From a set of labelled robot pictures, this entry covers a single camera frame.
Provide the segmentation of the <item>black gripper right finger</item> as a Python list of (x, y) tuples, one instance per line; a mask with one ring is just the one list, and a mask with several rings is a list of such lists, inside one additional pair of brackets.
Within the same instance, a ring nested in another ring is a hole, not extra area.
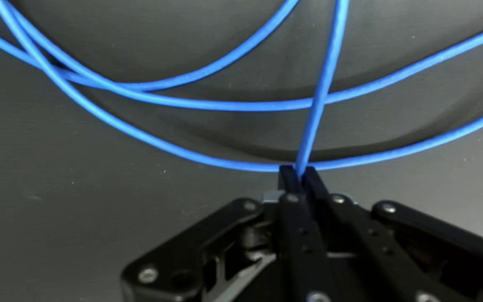
[(331, 193), (319, 172), (303, 176), (313, 209), (326, 234), (339, 234), (365, 260), (365, 271), (381, 283), (383, 302), (458, 302), (460, 295), (432, 280), (383, 223), (344, 194)]

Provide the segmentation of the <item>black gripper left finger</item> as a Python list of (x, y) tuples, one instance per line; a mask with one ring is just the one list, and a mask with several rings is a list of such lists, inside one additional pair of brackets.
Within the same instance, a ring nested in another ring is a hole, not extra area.
[(284, 194), (279, 201), (281, 255), (287, 261), (294, 302), (333, 302), (334, 288), (328, 253), (314, 219), (309, 193), (292, 166), (279, 169)]

